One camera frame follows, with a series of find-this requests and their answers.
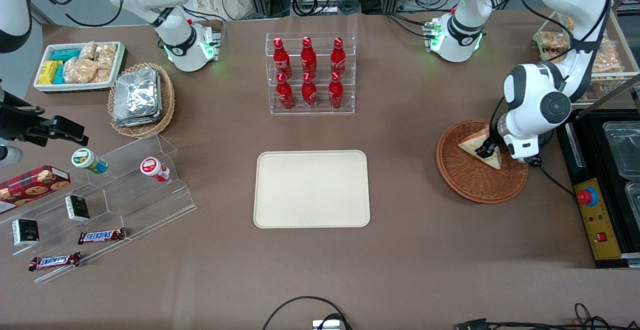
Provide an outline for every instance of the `white tray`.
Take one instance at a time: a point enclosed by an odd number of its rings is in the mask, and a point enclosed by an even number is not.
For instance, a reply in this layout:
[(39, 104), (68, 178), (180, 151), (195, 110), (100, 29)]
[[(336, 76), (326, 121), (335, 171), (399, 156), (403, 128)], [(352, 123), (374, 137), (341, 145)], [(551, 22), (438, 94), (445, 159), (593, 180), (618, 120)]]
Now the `white tray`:
[(82, 49), (86, 43), (52, 44), (46, 46), (47, 48), (44, 50), (44, 55), (42, 55), (42, 59), (40, 60), (41, 62), (38, 67), (38, 72), (36, 73), (36, 78), (33, 80), (33, 87), (43, 93), (73, 93), (78, 91), (95, 91), (97, 89), (108, 90), (112, 84), (115, 83), (116, 78), (118, 77), (122, 58), (124, 57), (125, 47), (124, 44), (119, 41), (100, 41), (96, 43), (115, 44), (117, 46), (116, 57), (113, 60), (114, 62), (111, 66), (112, 71), (108, 81), (86, 84), (38, 84), (38, 77), (42, 71), (42, 66), (44, 66), (45, 61), (51, 60), (51, 54), (54, 50)]
[(359, 150), (265, 152), (258, 157), (259, 228), (359, 228), (370, 220), (366, 155)]

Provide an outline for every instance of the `aluminum foil container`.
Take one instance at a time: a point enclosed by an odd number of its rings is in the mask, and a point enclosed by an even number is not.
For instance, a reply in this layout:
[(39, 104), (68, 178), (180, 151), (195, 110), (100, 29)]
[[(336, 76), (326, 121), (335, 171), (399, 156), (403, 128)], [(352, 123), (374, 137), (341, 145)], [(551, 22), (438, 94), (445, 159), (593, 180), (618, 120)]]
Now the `aluminum foil container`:
[(114, 122), (132, 127), (160, 121), (163, 116), (160, 86), (160, 74), (152, 68), (119, 76), (114, 92)]

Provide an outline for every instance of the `red-lid bottle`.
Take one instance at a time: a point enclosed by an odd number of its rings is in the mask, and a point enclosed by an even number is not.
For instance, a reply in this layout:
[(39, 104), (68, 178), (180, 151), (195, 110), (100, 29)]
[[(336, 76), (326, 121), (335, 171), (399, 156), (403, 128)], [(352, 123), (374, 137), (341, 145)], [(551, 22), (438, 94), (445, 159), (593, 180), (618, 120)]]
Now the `red-lid bottle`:
[(282, 103), (284, 109), (293, 109), (295, 102), (293, 100), (293, 94), (291, 92), (291, 86), (287, 83), (286, 77), (283, 73), (276, 75), (278, 85), (276, 91), (278, 92), (278, 99)]
[(302, 53), (300, 58), (302, 59), (302, 72), (309, 73), (311, 79), (316, 78), (316, 67), (318, 62), (316, 61), (316, 51), (311, 46), (311, 38), (308, 36), (302, 38)]
[(316, 85), (311, 78), (310, 73), (302, 75), (302, 98), (304, 99), (304, 107), (307, 109), (315, 109), (318, 107), (318, 94), (316, 93)]
[(338, 37), (333, 40), (333, 52), (331, 52), (331, 73), (337, 72), (342, 76), (345, 73), (345, 60), (347, 55), (344, 53), (343, 39)]
[(293, 76), (293, 71), (291, 70), (291, 62), (289, 60), (289, 54), (284, 48), (282, 44), (281, 38), (274, 38), (273, 45), (275, 51), (273, 53), (273, 61), (276, 63), (276, 69), (278, 73), (283, 73), (286, 75), (286, 79), (289, 80)]
[(331, 109), (340, 109), (343, 106), (343, 83), (340, 82), (340, 74), (337, 71), (331, 74), (331, 82), (329, 83), (329, 103)]

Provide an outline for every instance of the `acrylic bottle rack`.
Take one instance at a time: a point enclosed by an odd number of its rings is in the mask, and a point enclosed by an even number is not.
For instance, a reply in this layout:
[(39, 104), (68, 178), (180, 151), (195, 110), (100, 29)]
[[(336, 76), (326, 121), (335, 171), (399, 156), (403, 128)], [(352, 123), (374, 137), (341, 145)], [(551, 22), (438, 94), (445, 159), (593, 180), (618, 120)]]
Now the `acrylic bottle rack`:
[[(71, 186), (13, 209), (0, 219), (2, 241), (13, 243), (12, 221), (18, 218), (38, 222), (39, 242), (33, 246), (14, 246), (14, 255), (24, 262), (27, 274), (34, 257), (55, 257), (80, 251), (80, 267), (93, 259), (134, 241), (138, 237), (197, 209), (187, 185), (178, 178), (169, 157), (176, 148), (154, 134), (138, 139), (102, 156), (109, 163), (105, 173), (96, 175), (85, 169), (69, 171)], [(155, 157), (170, 171), (169, 179), (159, 182), (140, 172), (140, 163)], [(90, 220), (80, 223), (67, 215), (65, 198), (85, 199)], [(126, 228), (126, 239), (78, 245), (80, 232)], [(48, 282), (75, 269), (73, 266), (36, 271), (36, 283)]]
[[(318, 106), (308, 110), (302, 99), (302, 38), (311, 37), (315, 54), (317, 55), (317, 77), (313, 80), (317, 87)], [(342, 76), (342, 86), (345, 89), (342, 96), (342, 107), (332, 109), (329, 105), (329, 83), (331, 82), (331, 52), (334, 39), (342, 38), (343, 49), (347, 55), (345, 71)], [(281, 38), (288, 53), (293, 70), (293, 77), (288, 81), (293, 91), (295, 107), (285, 109), (278, 99), (276, 92), (276, 65), (274, 63), (274, 38)], [(269, 89), (269, 109), (272, 114), (300, 115), (300, 114), (354, 114), (356, 111), (356, 37), (354, 32), (298, 32), (298, 33), (267, 33), (265, 43), (265, 60), (267, 69), (267, 88)]]

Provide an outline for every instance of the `wicker basket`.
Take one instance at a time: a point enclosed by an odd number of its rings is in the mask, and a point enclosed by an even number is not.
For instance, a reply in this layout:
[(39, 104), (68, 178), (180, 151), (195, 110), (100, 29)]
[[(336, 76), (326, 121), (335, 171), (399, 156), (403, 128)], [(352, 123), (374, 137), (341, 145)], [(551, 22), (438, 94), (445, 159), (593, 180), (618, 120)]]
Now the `wicker basket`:
[[(133, 71), (141, 70), (142, 68), (153, 68), (160, 73), (160, 93), (162, 94), (162, 111), (164, 116), (158, 123), (149, 123), (142, 125), (135, 125), (134, 127), (119, 127), (114, 121), (111, 122), (112, 128), (118, 133), (124, 136), (142, 138), (149, 134), (162, 132), (167, 125), (169, 125), (171, 118), (174, 116), (174, 109), (176, 107), (176, 94), (174, 92), (174, 85), (169, 79), (167, 72), (157, 64), (149, 64), (147, 62), (143, 64), (136, 64), (130, 68), (125, 69), (122, 73), (132, 73)], [(115, 96), (115, 84), (111, 86), (109, 91), (109, 103), (107, 103), (107, 111), (111, 117), (114, 116), (114, 96)]]
[(502, 169), (490, 167), (459, 148), (462, 139), (479, 132), (486, 120), (461, 121), (449, 128), (438, 142), (436, 159), (444, 180), (463, 197), (484, 204), (514, 198), (524, 187), (529, 167), (502, 153)]

